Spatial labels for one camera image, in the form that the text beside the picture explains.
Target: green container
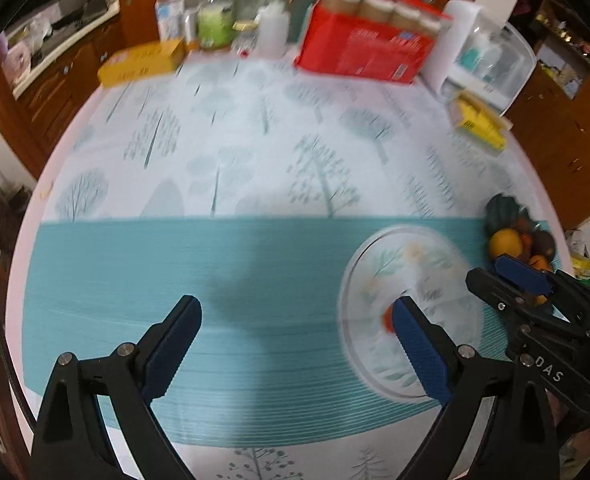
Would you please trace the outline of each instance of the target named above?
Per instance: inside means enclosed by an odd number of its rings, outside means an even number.
[[[198,14],[200,46],[205,49],[230,46],[233,41],[233,11],[227,4],[210,4]]]

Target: red box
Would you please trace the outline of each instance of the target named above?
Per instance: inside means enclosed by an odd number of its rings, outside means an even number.
[[[450,16],[420,0],[395,0],[442,21]],[[311,72],[411,83],[435,44],[434,38],[313,6],[295,65]]]

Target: blue gripper pad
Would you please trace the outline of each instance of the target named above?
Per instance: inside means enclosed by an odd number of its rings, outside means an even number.
[[[503,254],[496,258],[495,268],[502,278],[515,283],[521,290],[535,296],[548,296],[552,292],[546,274],[540,270],[532,269],[520,260]]]
[[[425,320],[425,327],[430,327],[429,320],[417,308],[419,315]],[[426,395],[437,399],[444,406],[453,393],[449,387],[449,369],[440,353],[435,349],[429,336],[420,326],[408,307],[399,298],[393,303],[393,328],[402,344],[413,369],[417,374]]]
[[[144,381],[143,399],[163,397],[201,326],[201,304],[183,296],[161,323],[151,326],[137,344]]]

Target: kitchen counter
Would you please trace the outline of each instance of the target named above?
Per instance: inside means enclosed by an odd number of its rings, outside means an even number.
[[[94,20],[94,22],[89,23],[86,27],[81,28],[75,34],[70,36],[66,41],[60,44],[57,48],[53,49],[44,59],[33,69],[30,70],[30,73],[26,78],[24,78],[13,90],[12,95],[15,99],[18,99],[20,95],[24,93],[24,91],[37,79],[41,73],[44,72],[51,64],[53,64],[59,56],[61,56],[65,51],[71,48],[75,43],[86,37],[96,28],[100,27],[104,23],[106,23],[111,18],[117,16],[120,13],[120,3],[117,1],[113,4],[108,6],[108,10],[102,14],[99,18]]]

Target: teal stripe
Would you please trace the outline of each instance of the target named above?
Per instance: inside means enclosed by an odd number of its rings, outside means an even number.
[[[57,355],[110,353],[137,341],[183,294],[203,325],[153,410],[173,442],[286,446],[339,438],[416,415],[435,401],[392,402],[346,361],[337,325],[342,275],[374,232],[419,224],[485,265],[476,219],[162,219],[43,224],[28,272],[26,385],[42,394]],[[506,336],[484,309],[480,351]],[[107,423],[116,427],[102,400]]]

